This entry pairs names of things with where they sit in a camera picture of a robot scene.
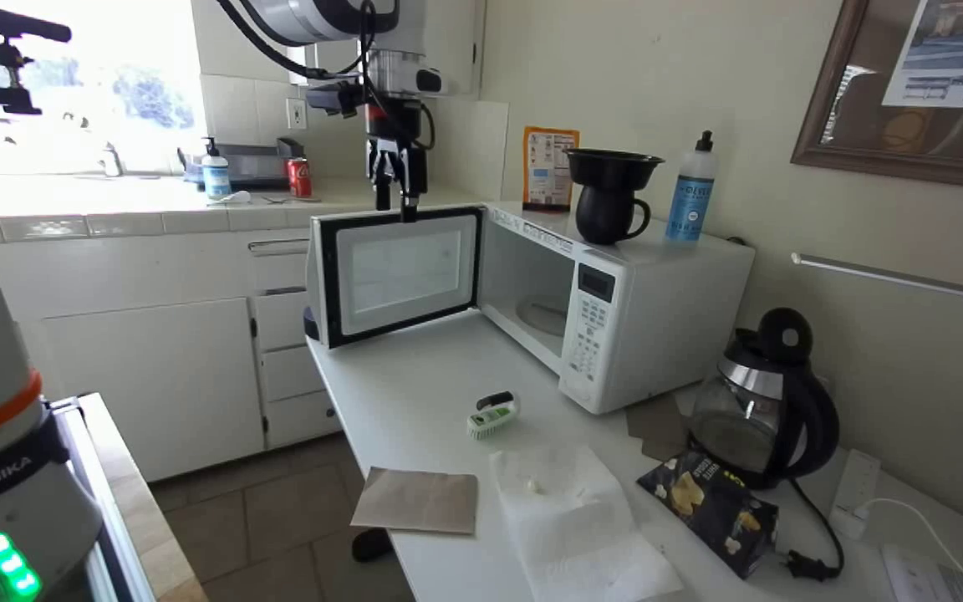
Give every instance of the framed poster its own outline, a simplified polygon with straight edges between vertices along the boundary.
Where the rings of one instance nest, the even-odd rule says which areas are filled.
[[[844,0],[794,164],[963,184],[963,5]]]

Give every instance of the microwave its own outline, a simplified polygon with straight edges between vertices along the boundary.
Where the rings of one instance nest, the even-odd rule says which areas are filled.
[[[673,248],[659,227],[596,248],[568,214],[517,204],[436,206],[414,220],[323,214],[313,242],[308,331],[323,345],[481,312],[593,416],[714,375],[757,258],[718,238]]]

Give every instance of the coffee pot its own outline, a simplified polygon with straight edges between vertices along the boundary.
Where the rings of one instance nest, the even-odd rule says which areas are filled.
[[[718,379],[693,397],[693,448],[748,489],[824,468],[840,445],[840,416],[814,375],[809,353],[814,329],[794,309],[772,309],[760,331],[737,331]]]
[[[637,198],[651,177],[659,157],[620,153],[596,147],[568,147],[573,182],[583,184],[575,224],[593,245],[616,245],[649,227],[651,211]]]

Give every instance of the floor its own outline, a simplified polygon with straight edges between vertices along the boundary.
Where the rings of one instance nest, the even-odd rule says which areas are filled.
[[[358,491],[340,435],[153,485],[212,602],[408,602],[394,555],[352,558]]]

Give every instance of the white countertop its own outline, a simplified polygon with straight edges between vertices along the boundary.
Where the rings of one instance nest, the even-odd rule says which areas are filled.
[[[452,186],[423,193],[423,204],[456,202],[480,198]],[[0,177],[0,245],[286,231],[304,227],[313,214],[372,206],[369,182],[324,182],[304,202],[288,190],[212,202],[182,177]]]
[[[533,445],[590,445],[621,481],[640,532],[668,555],[684,575],[679,599],[890,599],[890,581],[873,540],[845,540],[845,571],[836,581],[797,581],[787,575],[783,555],[766,555],[748,581],[737,578],[665,506],[649,499],[637,478],[656,463],[640,455],[640,443],[626,435],[626,416],[593,418],[557,390],[557,379],[481,314],[456,314],[397,334],[372,339],[327,353],[313,342],[314,363],[336,397],[356,457],[369,471],[457,471],[480,474],[480,535],[392,535],[414,599],[533,599],[525,571],[504,532],[502,506],[490,471],[492,453],[518,453]],[[523,418],[490,437],[471,437],[466,418],[471,406],[492,390],[517,390]],[[831,503],[840,457],[807,478],[821,503]],[[880,495],[913,499],[963,558],[963,520],[936,503],[884,478]],[[834,549],[809,511],[794,503],[789,489],[766,495],[780,503],[780,544],[831,558]],[[869,535],[885,532],[890,541],[917,544],[919,526],[890,507],[875,507]]]

